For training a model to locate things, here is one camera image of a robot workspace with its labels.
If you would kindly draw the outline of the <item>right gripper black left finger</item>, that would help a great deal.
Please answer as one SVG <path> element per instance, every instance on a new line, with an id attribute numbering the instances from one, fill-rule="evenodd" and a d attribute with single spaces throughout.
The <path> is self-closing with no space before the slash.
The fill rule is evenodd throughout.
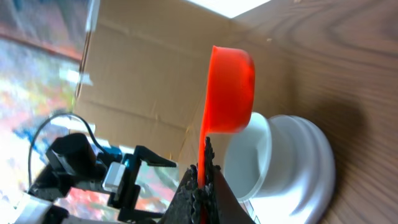
<path id="1" fill-rule="evenodd" d="M 184 173 L 168 209 L 158 224 L 200 223 L 201 205 L 198 198 L 197 167 L 191 165 Z"/>

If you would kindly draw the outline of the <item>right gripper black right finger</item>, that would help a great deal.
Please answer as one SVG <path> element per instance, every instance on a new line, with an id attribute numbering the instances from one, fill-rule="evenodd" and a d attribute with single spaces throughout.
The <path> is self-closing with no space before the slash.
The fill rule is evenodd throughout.
<path id="1" fill-rule="evenodd" d="M 205 193 L 203 199 L 205 223 L 252 224 L 254 221 L 240 206 L 229 187 L 221 167 L 213 164 L 215 153 L 210 138 L 205 138 Z"/>

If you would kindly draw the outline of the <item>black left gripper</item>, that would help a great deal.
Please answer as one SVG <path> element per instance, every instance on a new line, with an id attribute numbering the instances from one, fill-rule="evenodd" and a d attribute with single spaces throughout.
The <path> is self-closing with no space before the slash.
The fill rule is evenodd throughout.
<path id="1" fill-rule="evenodd" d="M 145 146 L 136 146 L 120 162 L 112 162 L 103 181 L 110 193 L 108 206 L 119 210 L 118 220 L 124 223 L 153 223 L 162 213 L 135 209 L 141 187 L 136 184 L 142 162 L 152 167 L 176 167 L 176 163 L 160 157 Z"/>

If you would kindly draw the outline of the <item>white digital kitchen scale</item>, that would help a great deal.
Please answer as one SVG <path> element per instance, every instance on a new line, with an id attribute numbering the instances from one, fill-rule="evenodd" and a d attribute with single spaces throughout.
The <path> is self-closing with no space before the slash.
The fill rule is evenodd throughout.
<path id="1" fill-rule="evenodd" d="M 259 223 L 317 223 L 335 186 L 335 162 L 322 130 L 299 116 L 267 119 L 271 162 L 264 183 L 249 200 Z"/>

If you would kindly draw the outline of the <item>red plastic scoop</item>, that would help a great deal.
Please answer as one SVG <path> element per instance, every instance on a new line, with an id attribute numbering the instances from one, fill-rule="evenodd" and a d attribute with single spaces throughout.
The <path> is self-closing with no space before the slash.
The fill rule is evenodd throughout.
<path id="1" fill-rule="evenodd" d="M 212 48 L 198 146 L 200 223 L 205 223 L 205 138 L 209 134 L 238 133 L 248 125 L 254 101 L 254 83 L 254 62 L 246 51 Z"/>

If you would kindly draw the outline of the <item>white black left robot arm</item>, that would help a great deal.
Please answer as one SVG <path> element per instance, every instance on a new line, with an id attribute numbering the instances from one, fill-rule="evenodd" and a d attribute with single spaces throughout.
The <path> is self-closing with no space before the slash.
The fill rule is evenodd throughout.
<path id="1" fill-rule="evenodd" d="M 136 208 L 141 186 L 137 184 L 142 163 L 150 167 L 172 167 L 173 161 L 160 157 L 144 146 L 136 146 L 132 154 L 122 154 L 116 158 L 107 155 L 110 164 L 99 174 L 79 176 L 57 170 L 48 165 L 40 173 L 36 182 L 23 196 L 17 206 L 15 223 L 103 223 L 102 220 L 80 218 L 56 204 L 60 198 L 68 196 L 72 188 L 89 192 L 108 194 L 106 206 L 118 212 L 110 223 L 155 223 L 163 212 L 150 212 Z"/>

